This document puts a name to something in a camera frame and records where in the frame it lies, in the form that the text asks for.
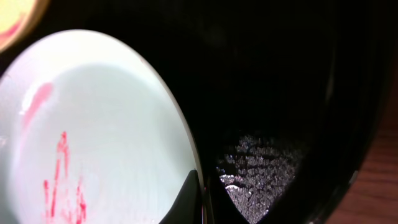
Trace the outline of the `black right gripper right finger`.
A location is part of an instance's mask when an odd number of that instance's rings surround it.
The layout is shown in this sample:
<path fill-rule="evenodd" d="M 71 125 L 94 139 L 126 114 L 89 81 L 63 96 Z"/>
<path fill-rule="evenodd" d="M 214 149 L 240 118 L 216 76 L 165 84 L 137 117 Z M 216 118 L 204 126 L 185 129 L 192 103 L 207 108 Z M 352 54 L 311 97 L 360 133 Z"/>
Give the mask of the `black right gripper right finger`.
<path fill-rule="evenodd" d="M 230 199 L 220 179 L 209 175 L 206 181 L 206 208 L 209 223 L 248 224 Z"/>

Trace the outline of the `mint green plate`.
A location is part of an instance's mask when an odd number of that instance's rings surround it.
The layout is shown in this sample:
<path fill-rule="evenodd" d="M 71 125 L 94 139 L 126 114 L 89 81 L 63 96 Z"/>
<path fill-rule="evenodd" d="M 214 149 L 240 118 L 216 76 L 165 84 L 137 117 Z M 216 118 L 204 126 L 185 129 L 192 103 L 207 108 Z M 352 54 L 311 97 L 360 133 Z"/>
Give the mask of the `mint green plate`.
<path fill-rule="evenodd" d="M 118 39 L 66 30 L 1 78 L 2 223 L 159 223 L 195 142 L 167 85 Z"/>

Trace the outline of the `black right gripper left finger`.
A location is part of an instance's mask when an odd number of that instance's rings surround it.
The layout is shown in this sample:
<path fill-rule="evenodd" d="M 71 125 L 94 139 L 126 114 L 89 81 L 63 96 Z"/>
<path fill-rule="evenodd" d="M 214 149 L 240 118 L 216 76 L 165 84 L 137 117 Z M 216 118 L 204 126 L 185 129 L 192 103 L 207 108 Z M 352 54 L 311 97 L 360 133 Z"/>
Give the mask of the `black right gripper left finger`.
<path fill-rule="evenodd" d="M 171 209 L 159 224 L 202 224 L 201 187 L 196 170 L 191 170 Z"/>

